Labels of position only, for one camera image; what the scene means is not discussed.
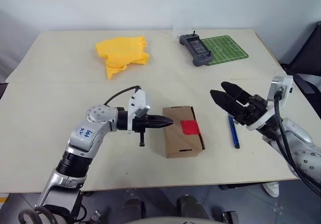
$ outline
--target game controller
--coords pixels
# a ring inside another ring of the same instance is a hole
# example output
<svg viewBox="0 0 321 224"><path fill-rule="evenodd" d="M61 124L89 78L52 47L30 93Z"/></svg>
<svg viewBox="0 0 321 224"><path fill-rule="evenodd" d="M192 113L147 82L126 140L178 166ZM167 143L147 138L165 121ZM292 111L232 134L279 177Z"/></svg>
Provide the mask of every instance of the game controller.
<svg viewBox="0 0 321 224"><path fill-rule="evenodd" d="M199 35L195 34L195 31L193 34L181 35L180 43L186 46L193 56L195 66L199 67L213 61L213 53L204 45Z"/></svg>

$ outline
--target robotic arm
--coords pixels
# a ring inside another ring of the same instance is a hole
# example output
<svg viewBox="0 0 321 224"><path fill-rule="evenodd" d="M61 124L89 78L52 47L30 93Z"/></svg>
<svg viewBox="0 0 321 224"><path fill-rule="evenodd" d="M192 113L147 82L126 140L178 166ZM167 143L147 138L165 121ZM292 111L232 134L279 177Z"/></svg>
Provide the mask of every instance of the robotic arm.
<svg viewBox="0 0 321 224"><path fill-rule="evenodd" d="M259 95L252 96L229 82L221 84L226 92L211 90L210 94L214 102L232 115L236 122L246 125L248 130L260 132L263 140L287 160L295 175L301 179L307 178L319 186L321 149L313 143L304 129L290 119L284 118L281 123L286 138L282 136L282 126L280 128L278 124L281 119L275 107L284 107L288 95L292 92L292 83L292 76L275 77L267 101Z"/></svg>
<svg viewBox="0 0 321 224"><path fill-rule="evenodd" d="M44 206L57 218L63 217L67 223L75 222L82 199L79 189L105 135L117 130L140 132L139 145L144 146L145 128L162 128L173 123L167 117L147 115L150 106L146 94L139 86L129 89L134 88L135 94L129 100L128 111L121 107L109 107L107 101L86 112L84 121L71 133L62 159L49 177L36 208Z"/></svg>

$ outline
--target cardboard box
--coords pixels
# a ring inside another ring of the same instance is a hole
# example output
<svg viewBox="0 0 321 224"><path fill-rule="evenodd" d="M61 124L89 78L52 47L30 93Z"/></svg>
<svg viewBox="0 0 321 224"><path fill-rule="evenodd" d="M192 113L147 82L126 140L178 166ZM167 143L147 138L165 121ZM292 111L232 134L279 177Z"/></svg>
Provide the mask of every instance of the cardboard box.
<svg viewBox="0 0 321 224"><path fill-rule="evenodd" d="M167 158L194 157L205 149L193 107L164 107L163 116L174 121L164 128Z"/></svg>

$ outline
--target white wall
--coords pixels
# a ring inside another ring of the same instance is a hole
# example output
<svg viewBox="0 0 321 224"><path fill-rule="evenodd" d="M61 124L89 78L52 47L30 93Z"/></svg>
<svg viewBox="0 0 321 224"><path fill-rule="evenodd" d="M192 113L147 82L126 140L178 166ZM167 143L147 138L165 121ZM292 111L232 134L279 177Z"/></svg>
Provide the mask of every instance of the white wall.
<svg viewBox="0 0 321 224"><path fill-rule="evenodd" d="M183 16L193 28L254 28L288 62L321 19L320 8L321 0L0 0L0 19L39 31L171 29Z"/></svg>

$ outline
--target white shoe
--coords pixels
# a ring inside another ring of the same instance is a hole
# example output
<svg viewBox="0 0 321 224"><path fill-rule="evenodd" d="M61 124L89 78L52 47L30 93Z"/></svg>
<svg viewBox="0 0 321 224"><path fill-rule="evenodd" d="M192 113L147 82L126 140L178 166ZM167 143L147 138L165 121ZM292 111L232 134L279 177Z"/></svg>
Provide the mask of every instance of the white shoe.
<svg viewBox="0 0 321 224"><path fill-rule="evenodd" d="M264 190L272 197L278 197L280 195L279 182L267 182L262 184Z"/></svg>

